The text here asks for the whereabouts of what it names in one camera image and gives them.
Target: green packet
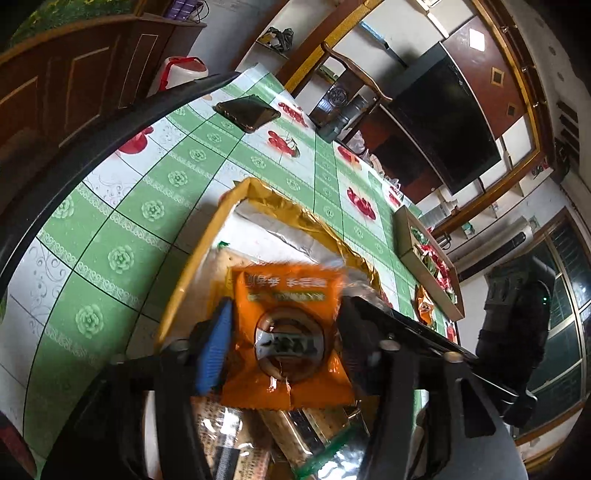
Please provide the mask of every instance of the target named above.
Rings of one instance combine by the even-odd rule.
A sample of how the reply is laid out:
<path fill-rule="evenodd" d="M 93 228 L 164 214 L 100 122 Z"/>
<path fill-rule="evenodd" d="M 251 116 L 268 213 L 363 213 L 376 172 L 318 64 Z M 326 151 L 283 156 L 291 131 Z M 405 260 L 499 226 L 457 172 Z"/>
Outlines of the green packet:
<path fill-rule="evenodd" d="M 413 234 L 413 237 L 416 238 L 421 245 L 429 244 L 429 239 L 427 238 L 427 235 L 423 235 L 423 233 L 418 228 L 412 226 L 410 228 L 410 231 Z"/>
<path fill-rule="evenodd" d="M 304 480 L 310 475 L 317 480 L 344 480 L 356 476 L 368 443 L 366 430 L 351 424 L 335 435 L 322 452 L 295 468 L 295 480 Z"/>

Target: orange snack packet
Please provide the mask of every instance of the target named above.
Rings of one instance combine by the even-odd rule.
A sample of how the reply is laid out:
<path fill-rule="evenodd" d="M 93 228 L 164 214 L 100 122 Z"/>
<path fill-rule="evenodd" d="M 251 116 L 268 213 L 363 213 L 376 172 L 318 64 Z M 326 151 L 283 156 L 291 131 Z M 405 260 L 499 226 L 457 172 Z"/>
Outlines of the orange snack packet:
<path fill-rule="evenodd" d="M 334 351 L 342 272 L 265 264 L 233 268 L 232 278 L 235 345 L 222 404 L 269 410 L 352 404 Z"/>
<path fill-rule="evenodd" d="M 425 290 L 422 285 L 417 289 L 416 302 L 418 314 L 423 323 L 429 327 L 433 327 L 435 325 L 435 321 L 433 320 L 435 304 L 431 300 L 431 297 L 429 297 L 427 290 Z"/>

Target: table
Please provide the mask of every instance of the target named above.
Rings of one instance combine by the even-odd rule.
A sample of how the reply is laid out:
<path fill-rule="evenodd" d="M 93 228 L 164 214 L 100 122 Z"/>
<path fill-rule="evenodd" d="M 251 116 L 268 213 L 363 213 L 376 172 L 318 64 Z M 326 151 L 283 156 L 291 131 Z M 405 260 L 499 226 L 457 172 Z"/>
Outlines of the table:
<path fill-rule="evenodd" d="M 212 106 L 250 94 L 281 118 L 245 135 Z M 0 325 L 0 408 L 24 428 L 40 465 L 105 362 L 121 352 L 151 353 L 167 300 L 219 198 L 248 176 L 323 218 L 378 270 L 394 308 L 416 318 L 417 282 L 395 253 L 389 184 L 322 141 L 275 77 L 253 67 L 103 161 L 18 266 Z M 441 311 L 436 318 L 444 335 Z"/>

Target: cabinet door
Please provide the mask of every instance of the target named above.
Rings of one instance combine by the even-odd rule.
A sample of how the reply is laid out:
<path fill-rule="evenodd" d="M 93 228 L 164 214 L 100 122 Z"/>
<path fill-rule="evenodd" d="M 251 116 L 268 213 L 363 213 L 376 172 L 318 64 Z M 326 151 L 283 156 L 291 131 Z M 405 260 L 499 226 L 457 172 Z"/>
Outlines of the cabinet door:
<path fill-rule="evenodd" d="M 119 92 L 117 108 L 124 108 L 146 97 L 174 28 L 171 24 L 151 21 L 139 20 L 135 23 L 119 61 L 115 81 Z"/>
<path fill-rule="evenodd" d="M 493 136 L 499 138 L 519 120 L 525 105 L 513 72 L 479 17 L 460 27 L 443 46 L 470 84 Z"/>

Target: air conditioner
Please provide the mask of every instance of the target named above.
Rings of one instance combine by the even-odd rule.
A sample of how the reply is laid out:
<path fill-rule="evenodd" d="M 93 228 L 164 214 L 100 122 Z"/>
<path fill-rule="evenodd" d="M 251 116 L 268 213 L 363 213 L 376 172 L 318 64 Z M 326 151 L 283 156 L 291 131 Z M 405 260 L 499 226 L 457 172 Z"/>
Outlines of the air conditioner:
<path fill-rule="evenodd" d="M 530 223 L 524 218 L 454 264 L 460 282 L 474 275 L 484 275 L 492 267 L 519 254 L 533 239 Z"/>

